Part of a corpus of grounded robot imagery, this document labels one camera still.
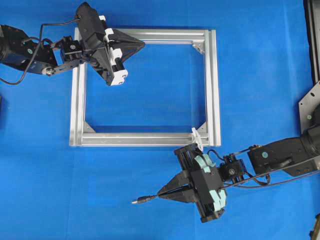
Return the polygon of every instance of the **metal plate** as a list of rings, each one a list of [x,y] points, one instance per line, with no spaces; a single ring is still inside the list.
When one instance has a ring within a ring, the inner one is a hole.
[[[299,101],[300,131],[312,125],[312,113],[320,104],[320,83],[311,88],[311,90]]]

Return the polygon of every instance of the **cable connector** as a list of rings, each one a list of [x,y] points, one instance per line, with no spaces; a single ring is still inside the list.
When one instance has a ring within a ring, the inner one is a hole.
[[[144,204],[152,199],[155,199],[157,195],[152,195],[152,196],[141,196],[138,197],[136,200],[133,200],[131,203],[132,204]]]

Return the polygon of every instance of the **white plastic clip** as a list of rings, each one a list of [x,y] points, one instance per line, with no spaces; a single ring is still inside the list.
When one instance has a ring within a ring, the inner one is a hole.
[[[193,127],[191,130],[192,130],[193,142],[198,144],[198,148],[201,150],[201,152],[203,152],[204,145],[202,143],[200,133],[196,130],[195,127]]]
[[[106,17],[105,17],[104,15],[100,15],[100,16],[99,16],[99,19],[106,21]]]
[[[107,28],[104,30],[105,36],[104,40],[109,43],[109,35],[114,34],[114,31],[112,28]],[[112,47],[108,47],[108,52],[109,52],[109,60],[112,66],[116,65],[116,58],[122,58],[122,51],[120,48],[113,49]],[[111,82],[111,86],[114,85],[121,85],[125,82],[125,78],[128,76],[128,71],[126,69],[119,70],[119,71],[114,71],[114,78]]]

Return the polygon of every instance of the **blue surface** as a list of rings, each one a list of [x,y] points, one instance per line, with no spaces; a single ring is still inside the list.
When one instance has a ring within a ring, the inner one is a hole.
[[[2,1],[0,23],[38,36],[41,23],[70,20],[80,3]],[[216,29],[221,154],[299,134],[297,101],[312,86],[302,0],[90,4],[111,27]],[[73,26],[45,29],[53,40],[68,35]],[[87,121],[98,130],[179,132],[203,121],[203,65],[195,50],[150,46],[125,66],[129,77],[114,88],[89,71]],[[3,65],[0,72],[9,81],[21,75]],[[206,224],[193,204],[156,199],[132,206],[180,170],[174,149],[69,147],[71,78],[28,74],[21,85],[0,84],[1,239],[309,239],[320,212],[319,176],[228,189],[225,214]],[[288,178],[272,175],[274,182]]]

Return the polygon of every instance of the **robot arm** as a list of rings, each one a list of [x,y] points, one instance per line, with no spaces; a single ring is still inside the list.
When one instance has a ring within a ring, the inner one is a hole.
[[[77,23],[81,40],[65,36],[57,42],[42,39],[44,26],[62,26]],[[89,63],[108,86],[124,83],[128,71],[123,62],[145,46],[145,43],[117,29],[108,28],[104,17],[82,3],[76,10],[75,19],[65,23],[42,24],[40,37],[28,37],[22,30],[0,25],[0,63],[26,72],[53,76]],[[54,51],[60,50],[63,64],[58,65]]]
[[[312,126],[300,137],[286,138],[264,146],[254,145],[223,158],[214,152],[223,163],[217,166],[208,154],[203,154],[196,143],[174,151],[182,171],[156,195],[140,197],[133,204],[141,204],[156,197],[183,203],[195,203],[205,223],[218,219],[224,213],[227,201],[226,188],[261,188],[275,186],[320,173],[320,105],[314,110]],[[242,159],[237,155],[247,152],[256,176],[248,173]],[[283,170],[296,177],[285,182],[270,184],[270,174]],[[257,178],[265,177],[266,181]],[[258,186],[241,186],[253,180]]]

